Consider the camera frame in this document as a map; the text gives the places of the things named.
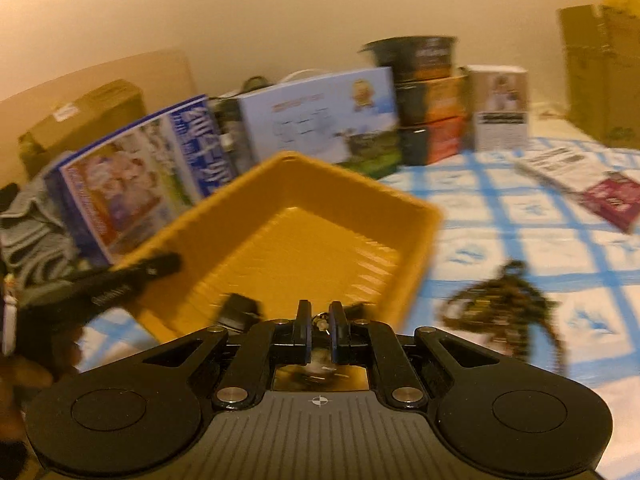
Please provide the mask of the person's left hand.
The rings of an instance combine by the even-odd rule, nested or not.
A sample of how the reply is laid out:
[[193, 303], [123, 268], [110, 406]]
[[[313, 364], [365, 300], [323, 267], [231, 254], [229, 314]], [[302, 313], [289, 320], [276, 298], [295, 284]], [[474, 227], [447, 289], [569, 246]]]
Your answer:
[[[62, 376], [75, 375], [82, 359], [79, 341], [84, 334], [82, 326], [74, 326], [54, 338], [53, 359]], [[41, 390], [55, 382], [51, 373], [41, 365], [22, 356], [1, 358], [1, 441], [16, 442], [25, 434], [23, 415], [15, 400], [15, 389]]]

